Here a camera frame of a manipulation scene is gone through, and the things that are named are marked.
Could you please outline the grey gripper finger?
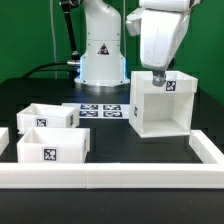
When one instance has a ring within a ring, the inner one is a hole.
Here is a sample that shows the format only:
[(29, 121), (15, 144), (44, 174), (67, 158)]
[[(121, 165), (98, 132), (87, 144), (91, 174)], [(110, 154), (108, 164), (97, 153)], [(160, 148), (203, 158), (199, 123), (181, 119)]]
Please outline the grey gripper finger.
[(166, 73), (160, 70), (153, 70), (153, 85), (157, 87), (162, 87), (166, 82)]

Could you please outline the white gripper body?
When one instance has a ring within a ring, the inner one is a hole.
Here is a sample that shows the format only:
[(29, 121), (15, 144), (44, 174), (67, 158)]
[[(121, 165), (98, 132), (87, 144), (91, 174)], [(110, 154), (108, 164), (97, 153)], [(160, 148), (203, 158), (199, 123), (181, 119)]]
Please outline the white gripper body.
[(188, 29), (190, 0), (139, 0), (140, 60), (145, 68), (164, 71)]

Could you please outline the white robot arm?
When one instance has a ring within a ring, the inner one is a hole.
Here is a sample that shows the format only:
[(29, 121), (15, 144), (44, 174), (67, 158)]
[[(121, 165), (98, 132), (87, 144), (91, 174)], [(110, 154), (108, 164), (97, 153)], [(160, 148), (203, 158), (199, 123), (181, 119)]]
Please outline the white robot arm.
[[(103, 0), (60, 0), (68, 27), (74, 82), (88, 88), (126, 85), (126, 60), (120, 52), (121, 16)], [(152, 70), (152, 83), (162, 86), (166, 70), (182, 42), (189, 24), (192, 0), (139, 0), (139, 7), (127, 16), (132, 36), (140, 37), (140, 60)], [(86, 50), (77, 51), (70, 11), (82, 6), (86, 19)]]

